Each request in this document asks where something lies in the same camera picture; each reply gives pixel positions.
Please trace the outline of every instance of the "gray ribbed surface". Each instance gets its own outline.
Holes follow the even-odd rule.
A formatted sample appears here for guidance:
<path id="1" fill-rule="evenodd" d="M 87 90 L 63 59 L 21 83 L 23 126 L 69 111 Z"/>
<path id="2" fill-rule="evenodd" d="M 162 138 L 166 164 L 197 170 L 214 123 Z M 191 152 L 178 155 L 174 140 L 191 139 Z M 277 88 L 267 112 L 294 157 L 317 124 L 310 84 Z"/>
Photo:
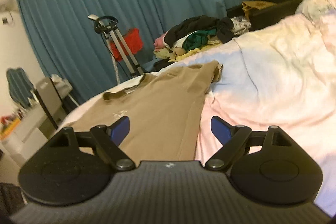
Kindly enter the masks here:
<path id="1" fill-rule="evenodd" d="M 313 204 L 270 208 L 238 194 L 222 173 L 198 162 L 142 162 L 118 173 L 108 187 L 84 203 L 64 207 L 29 204 L 12 216 L 15 223 L 258 223 L 317 224 L 329 217 Z"/>

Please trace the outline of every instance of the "pile of clothes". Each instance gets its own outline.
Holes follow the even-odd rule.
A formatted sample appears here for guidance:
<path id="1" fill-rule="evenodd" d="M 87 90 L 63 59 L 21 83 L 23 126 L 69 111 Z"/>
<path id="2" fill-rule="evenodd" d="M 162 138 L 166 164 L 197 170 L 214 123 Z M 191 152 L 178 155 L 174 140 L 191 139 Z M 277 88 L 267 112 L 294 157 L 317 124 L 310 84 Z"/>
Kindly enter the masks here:
<path id="1" fill-rule="evenodd" d="M 155 40 L 154 54 L 161 60 L 154 64 L 154 71 L 227 43 L 249 28 L 250 22 L 243 17 L 218 19 L 203 15 L 186 19 Z"/>

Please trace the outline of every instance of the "pink garment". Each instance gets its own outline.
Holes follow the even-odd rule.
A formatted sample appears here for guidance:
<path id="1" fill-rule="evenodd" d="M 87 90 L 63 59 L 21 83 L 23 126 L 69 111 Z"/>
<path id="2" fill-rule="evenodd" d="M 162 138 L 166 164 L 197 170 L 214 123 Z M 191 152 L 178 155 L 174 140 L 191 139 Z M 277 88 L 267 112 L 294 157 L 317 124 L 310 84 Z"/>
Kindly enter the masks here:
<path id="1" fill-rule="evenodd" d="M 161 35 L 159 38 L 155 39 L 154 47 L 155 51 L 158 52 L 161 48 L 165 48 L 166 46 L 163 43 L 163 39 L 166 36 L 167 32 L 165 32 L 163 35 Z"/>

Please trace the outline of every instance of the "green garment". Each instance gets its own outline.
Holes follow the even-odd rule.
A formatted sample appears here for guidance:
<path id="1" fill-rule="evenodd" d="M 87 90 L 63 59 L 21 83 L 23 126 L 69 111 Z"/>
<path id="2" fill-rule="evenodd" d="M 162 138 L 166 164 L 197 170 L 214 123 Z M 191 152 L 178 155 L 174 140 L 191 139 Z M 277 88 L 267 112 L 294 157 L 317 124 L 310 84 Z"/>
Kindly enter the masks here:
<path id="1" fill-rule="evenodd" d="M 216 31 L 217 29 L 212 29 L 210 31 L 196 31 L 188 36 L 183 42 L 182 47 L 186 52 L 195 48 L 200 48 L 208 43 L 208 35 L 216 35 Z"/>

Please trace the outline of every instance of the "black garment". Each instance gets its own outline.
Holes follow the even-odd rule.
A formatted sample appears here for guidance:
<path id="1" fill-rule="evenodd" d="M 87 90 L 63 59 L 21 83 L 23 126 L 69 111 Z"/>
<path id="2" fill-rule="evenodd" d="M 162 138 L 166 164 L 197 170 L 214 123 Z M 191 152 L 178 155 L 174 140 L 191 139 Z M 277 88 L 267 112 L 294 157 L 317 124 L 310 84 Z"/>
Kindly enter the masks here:
<path id="1" fill-rule="evenodd" d="M 171 64 L 174 64 L 175 62 L 168 62 L 169 61 L 169 58 L 166 58 L 166 59 L 162 59 L 156 63 L 154 63 L 153 67 L 153 71 L 159 71 L 160 69 L 163 69 L 165 67 L 168 67 L 169 65 Z"/>
<path id="2" fill-rule="evenodd" d="M 231 33 L 233 22 L 229 18 L 218 18 L 208 16 L 198 16 L 186 19 L 182 23 L 172 27 L 166 34 L 164 40 L 169 47 L 173 47 L 174 43 L 192 33 L 199 30 L 217 29 L 217 37 L 223 43 L 230 41 L 234 35 Z"/>

